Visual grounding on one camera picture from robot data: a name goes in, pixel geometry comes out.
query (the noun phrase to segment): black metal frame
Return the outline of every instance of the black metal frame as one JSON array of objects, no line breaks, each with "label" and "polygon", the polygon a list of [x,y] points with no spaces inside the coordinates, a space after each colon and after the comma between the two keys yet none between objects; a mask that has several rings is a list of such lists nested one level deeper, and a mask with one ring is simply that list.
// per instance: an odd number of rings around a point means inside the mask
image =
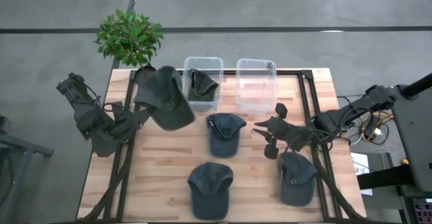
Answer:
[{"label": "black metal frame", "polygon": [[7,197],[0,212],[0,220],[7,223],[12,214],[12,210],[18,198],[18,193],[24,181],[33,154],[40,153],[44,157],[52,157],[54,149],[39,146],[35,143],[10,136],[9,134],[0,134],[0,144],[7,146],[7,148],[3,148],[3,150],[9,151],[7,154],[10,154],[12,151],[18,151],[22,153],[18,170],[14,173],[13,179],[11,179],[12,183],[10,191],[7,193]]},{"label": "black metal frame", "polygon": [[[183,73],[182,69],[178,69],[178,71],[180,74]],[[236,70],[235,69],[226,69],[223,71],[223,74],[224,74],[224,76],[236,75]],[[128,90],[126,92],[126,98],[125,98],[125,107],[128,109],[130,108],[130,103],[132,100],[132,91],[133,91],[133,88],[135,85],[134,75],[135,75],[135,71],[131,71],[130,77],[129,77],[129,82],[128,82]],[[315,82],[314,82],[313,73],[311,70],[282,70],[281,69],[281,70],[277,70],[277,75],[297,76],[299,87],[300,87],[300,94],[302,97],[304,116],[305,116],[306,121],[311,118],[311,114],[309,111],[308,99],[307,99],[307,95],[306,95],[306,87],[304,85],[304,80],[308,80],[315,114],[319,112],[319,103],[318,103],[317,91],[315,88]],[[135,111],[139,110],[139,106],[136,105],[134,110]],[[120,156],[122,155],[122,151],[125,147],[127,148],[126,149],[127,150],[126,151],[126,158],[124,160],[123,166],[120,168],[120,158],[121,158]],[[108,201],[106,201],[105,206],[104,206],[105,210],[103,213],[103,218],[93,220],[93,221],[107,221],[107,222],[110,222],[113,220],[118,221],[118,222],[122,221],[123,213],[124,213],[124,204],[126,201],[128,178],[129,178],[130,165],[132,162],[133,150],[134,150],[134,138],[131,139],[130,141],[128,141],[127,144],[119,146],[115,152],[114,161],[113,161],[113,168],[111,170],[111,178],[110,178],[110,187],[109,188],[116,189],[118,187],[118,184],[119,184],[119,181],[115,181],[116,177],[119,176],[120,172],[126,171],[126,173],[122,174],[123,177],[121,179],[122,180],[121,186],[120,186],[121,189],[120,189],[119,200],[118,200],[119,203],[117,206],[117,212],[116,212],[115,217],[111,217],[112,196],[110,196],[108,198]],[[326,172],[328,172],[328,174],[330,175],[330,178],[334,181],[333,167],[331,166],[330,154],[329,154],[329,150],[328,150],[327,146],[324,146],[322,151],[323,151],[323,158],[325,161],[324,168],[325,168]],[[311,147],[311,152],[314,155],[319,154],[316,146]],[[321,212],[323,215],[323,220],[324,221],[330,220],[332,218],[330,217],[330,213],[329,213],[329,209],[328,209],[328,205],[327,205],[327,199],[325,197],[323,180],[320,177],[317,178],[317,189],[318,189],[318,195],[319,195],[320,204],[321,204]],[[331,197],[333,200],[333,207],[335,209],[335,218],[340,219],[340,218],[342,218],[342,212],[340,210],[340,206],[332,194],[331,194]]]}]

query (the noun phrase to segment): paper sheet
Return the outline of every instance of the paper sheet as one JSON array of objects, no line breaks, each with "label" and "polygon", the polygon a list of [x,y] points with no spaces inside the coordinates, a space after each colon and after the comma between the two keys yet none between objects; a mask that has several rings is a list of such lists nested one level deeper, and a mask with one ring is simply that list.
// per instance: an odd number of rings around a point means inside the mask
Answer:
[{"label": "paper sheet", "polygon": [[[369,173],[369,168],[368,168],[369,163],[367,161],[367,155],[351,152],[351,159],[352,159],[352,163],[354,163],[354,169],[356,170],[356,175]],[[372,195],[372,189],[361,190],[360,192],[362,194],[366,194],[369,196]]]}]

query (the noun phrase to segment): green leaves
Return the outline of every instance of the green leaves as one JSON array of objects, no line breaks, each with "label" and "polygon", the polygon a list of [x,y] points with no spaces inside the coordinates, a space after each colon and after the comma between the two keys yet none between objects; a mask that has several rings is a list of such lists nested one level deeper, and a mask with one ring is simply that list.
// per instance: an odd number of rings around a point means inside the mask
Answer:
[{"label": "green leaves", "polygon": [[112,56],[125,65],[143,66],[157,56],[157,48],[161,47],[163,35],[159,33],[162,26],[151,23],[149,17],[136,15],[134,11],[116,10],[107,16],[100,25],[94,41],[100,45],[98,53],[104,57]]}]

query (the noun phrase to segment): concrete floor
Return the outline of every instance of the concrete floor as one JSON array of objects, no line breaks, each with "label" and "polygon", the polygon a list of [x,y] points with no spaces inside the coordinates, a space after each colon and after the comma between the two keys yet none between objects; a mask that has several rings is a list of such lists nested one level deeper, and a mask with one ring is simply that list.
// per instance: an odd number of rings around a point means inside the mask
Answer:
[{"label": "concrete floor", "polygon": [[[129,0],[0,0],[0,28],[96,28]],[[135,10],[166,27],[190,26],[424,26],[432,0],[137,0]],[[14,212],[14,223],[74,219],[90,143],[55,89],[69,72],[104,97],[112,60],[93,34],[0,34],[0,115],[14,136],[55,148],[36,156]],[[409,83],[432,72],[431,32],[311,32],[167,34],[155,66],[183,67],[189,56],[218,56],[225,67],[263,58],[278,67],[330,67],[336,92],[363,93],[372,84]],[[389,139],[404,156],[395,130]],[[373,152],[357,144],[353,151]],[[373,219],[393,214],[368,210]]]}]

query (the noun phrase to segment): cap brim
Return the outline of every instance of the cap brim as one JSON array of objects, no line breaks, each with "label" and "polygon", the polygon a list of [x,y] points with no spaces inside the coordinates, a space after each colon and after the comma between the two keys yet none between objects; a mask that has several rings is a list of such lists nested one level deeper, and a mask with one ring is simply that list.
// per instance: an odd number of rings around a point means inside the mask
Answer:
[{"label": "cap brim", "polygon": [[279,197],[284,204],[296,207],[307,206],[312,202],[314,193],[314,177],[305,184],[296,185],[288,184],[282,177],[279,178]]},{"label": "cap brim", "polygon": [[218,221],[228,214],[230,195],[226,191],[222,195],[205,196],[191,192],[192,212],[197,219],[206,221]]},{"label": "cap brim", "polygon": [[238,130],[233,137],[221,140],[215,136],[217,132],[212,132],[213,127],[209,127],[210,138],[210,153],[214,157],[230,158],[238,151],[238,144],[240,141],[240,131]]},{"label": "cap brim", "polygon": [[179,105],[174,110],[155,109],[151,117],[157,125],[167,131],[178,130],[195,121],[194,112],[184,97],[181,97]]}]

